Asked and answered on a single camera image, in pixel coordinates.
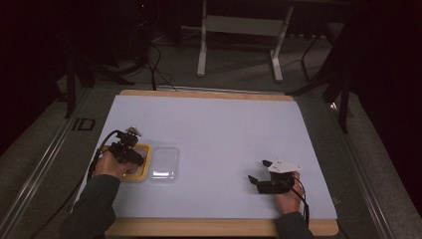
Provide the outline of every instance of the gray carpet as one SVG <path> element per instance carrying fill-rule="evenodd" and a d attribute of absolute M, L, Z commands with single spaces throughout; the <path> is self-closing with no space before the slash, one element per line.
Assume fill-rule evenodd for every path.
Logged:
<path fill-rule="evenodd" d="M 199 56 L 197 35 L 184 39 L 181 46 L 171 44 L 166 38 L 154 41 L 161 54 L 157 65 L 160 74 L 155 75 L 157 82 L 168 85 L 165 81 L 170 81 L 176 90 L 189 87 L 264 93 L 282 93 L 307 83 L 299 59 L 310 41 L 296 37 L 285 41 L 280 57 L 285 80 L 283 83 L 276 83 L 269 64 L 269 49 L 273 46 L 271 39 L 263 38 L 256 44 L 245 44 L 250 38 L 244 38 L 237 44 L 222 44 L 226 43 L 226 38 L 227 36 L 217 34 L 210 36 L 206 75 L 202 78 L 196 77 Z M 310 51 L 307 57 L 310 75 L 322 64 L 329 49 L 329 43 L 322 39 Z M 150 59 L 153 62 L 158 59 L 158 52 L 153 48 L 150 49 Z M 126 78 L 136 82 L 131 88 L 148 89 L 150 76 L 150 70 L 145 68 Z M 71 119 L 63 119 L 65 104 L 53 103 L 2 155 L 0 215 L 5 215 L 26 178 L 48 150 L 55 133 L 63 124 L 68 123 L 71 126 L 11 238 L 30 238 L 66 201 L 84 175 L 113 96 L 121 89 L 128 88 L 101 76 L 98 79 L 93 89 L 79 89 L 80 98 L 87 98 Z M 335 201 L 338 223 L 343 231 L 348 238 L 422 238 L 421 218 L 407 197 L 358 98 L 355 95 L 350 98 L 347 118 L 349 134 L 344 135 L 336 124 L 336 111 L 331 110 L 320 98 L 323 90 L 324 86 L 296 100 L 303 111 L 316 156 Z M 92 131 L 72 130 L 77 118 L 96 120 L 96 125 Z M 365 197 L 367 188 L 361 185 L 362 179 L 369 185 L 369 193 L 376 198 L 375 205 L 380 207 L 391 237 L 379 233 L 377 215 L 374 217 L 367 209 L 368 205 L 373 205 L 373 201 L 371 197 Z M 58 228 L 68 213 L 66 208 L 70 205 L 68 202 L 65 209 L 60 211 L 37 238 L 56 238 Z M 329 238 L 347 237 L 340 232 Z"/>

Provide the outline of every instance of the chair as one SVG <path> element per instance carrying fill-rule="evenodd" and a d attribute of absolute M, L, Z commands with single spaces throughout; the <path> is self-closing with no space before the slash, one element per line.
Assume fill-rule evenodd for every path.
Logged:
<path fill-rule="evenodd" d="M 329 43 L 334 46 L 335 42 L 338 39 L 338 36 L 340 35 L 341 30 L 343 29 L 344 24 L 343 23 L 327 23 L 324 26 L 323 34 L 325 35 L 326 39 L 329 41 Z M 315 42 L 320 38 L 320 36 L 315 37 L 311 44 L 307 47 L 304 54 L 301 58 L 301 65 L 305 73 L 305 77 L 307 81 L 312 81 L 317 76 L 317 73 L 313 76 L 313 78 L 310 80 L 310 77 L 308 75 L 307 66 L 305 65 L 305 56 L 307 55 L 308 51 L 311 49 L 311 47 L 315 44 Z"/>

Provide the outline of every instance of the table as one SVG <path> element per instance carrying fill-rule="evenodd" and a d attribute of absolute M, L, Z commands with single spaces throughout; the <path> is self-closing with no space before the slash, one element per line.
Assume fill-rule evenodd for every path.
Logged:
<path fill-rule="evenodd" d="M 207 0 L 203 0 L 202 5 L 202 25 L 201 25 L 201 49 L 199 52 L 198 61 L 198 77 L 205 76 L 207 43 L 206 34 L 211 32 L 225 32 L 238 34 L 255 34 L 262 36 L 277 37 L 277 45 L 274 50 L 270 51 L 271 62 L 273 66 L 273 73 L 275 80 L 281 82 L 283 80 L 282 71 L 279 62 L 280 49 L 289 26 L 290 18 L 292 16 L 294 7 L 288 6 L 285 13 L 284 20 L 269 20 L 269 19 L 252 19 L 252 18 L 238 18 L 227 16 L 214 16 L 207 14 Z"/>
<path fill-rule="evenodd" d="M 286 96 L 173 93 L 123 91 L 124 96 L 142 95 L 154 97 L 232 99 L 253 101 L 288 101 Z M 275 236 L 274 219 L 263 218 L 117 218 L 106 235 L 114 236 Z M 314 235 L 334 235 L 338 231 L 335 219 L 312 219 Z"/>

